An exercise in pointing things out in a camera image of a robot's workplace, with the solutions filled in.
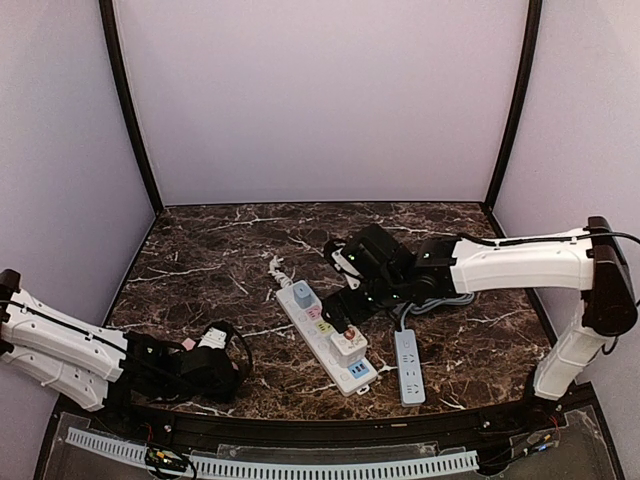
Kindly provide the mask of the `white cube socket adapter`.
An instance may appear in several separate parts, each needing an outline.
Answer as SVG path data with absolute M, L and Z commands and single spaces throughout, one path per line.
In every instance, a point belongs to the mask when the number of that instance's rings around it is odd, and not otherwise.
M 368 340 L 357 327 L 349 326 L 345 332 L 329 336 L 329 348 L 338 365 L 347 368 L 365 357 Z

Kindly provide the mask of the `small blue charger plug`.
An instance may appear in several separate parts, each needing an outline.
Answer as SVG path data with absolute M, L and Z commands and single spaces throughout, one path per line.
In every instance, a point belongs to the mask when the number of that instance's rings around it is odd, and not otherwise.
M 314 303 L 313 292 L 305 281 L 299 281 L 292 286 L 294 301 L 301 309 L 308 309 Z

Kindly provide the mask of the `white multicolour power strip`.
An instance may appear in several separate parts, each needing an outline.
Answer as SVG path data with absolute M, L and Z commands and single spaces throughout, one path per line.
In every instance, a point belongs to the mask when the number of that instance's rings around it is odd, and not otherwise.
M 309 286 L 313 292 L 314 303 L 308 309 L 301 309 L 294 301 L 292 292 L 292 286 L 299 281 L 294 282 L 280 269 L 282 261 L 282 258 L 274 256 L 268 267 L 269 274 L 280 286 L 276 292 L 279 305 L 341 394 L 350 397 L 353 394 L 367 393 L 370 384 L 378 376 L 377 370 L 366 355 L 347 368 L 338 365 L 329 348 L 329 336 L 336 331 L 322 317 L 321 300 Z

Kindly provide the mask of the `light blue power strip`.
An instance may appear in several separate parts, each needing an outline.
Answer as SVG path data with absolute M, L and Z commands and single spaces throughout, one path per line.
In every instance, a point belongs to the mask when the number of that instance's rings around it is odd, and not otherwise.
M 407 317 L 426 314 L 441 306 L 466 306 L 474 299 L 475 295 L 468 293 L 454 298 L 429 299 L 423 304 L 405 303 L 394 309 L 398 315 L 398 327 L 394 332 L 394 347 L 400 402 L 403 407 L 419 406 L 426 401 L 416 334 L 407 327 Z

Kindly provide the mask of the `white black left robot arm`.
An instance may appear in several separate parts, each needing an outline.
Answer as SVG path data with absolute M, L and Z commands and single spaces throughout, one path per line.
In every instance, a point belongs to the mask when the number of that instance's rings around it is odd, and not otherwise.
M 253 362 L 228 355 L 229 323 L 210 325 L 192 347 L 91 325 L 37 300 L 20 274 L 1 273 L 1 359 L 87 411 L 125 405 L 131 395 L 160 403 L 202 396 L 231 402 Z

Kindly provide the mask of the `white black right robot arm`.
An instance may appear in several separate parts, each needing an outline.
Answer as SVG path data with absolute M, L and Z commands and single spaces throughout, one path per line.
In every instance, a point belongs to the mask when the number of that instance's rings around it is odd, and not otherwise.
M 538 237 L 482 239 L 467 234 L 428 238 L 411 252 L 372 224 L 345 243 L 329 242 L 325 258 L 347 280 L 326 297 L 322 316 L 343 333 L 380 311 L 420 306 L 488 290 L 564 288 L 579 291 L 580 318 L 559 336 L 532 377 L 535 397 L 557 401 L 610 338 L 638 320 L 623 233 L 601 216 L 586 226 Z

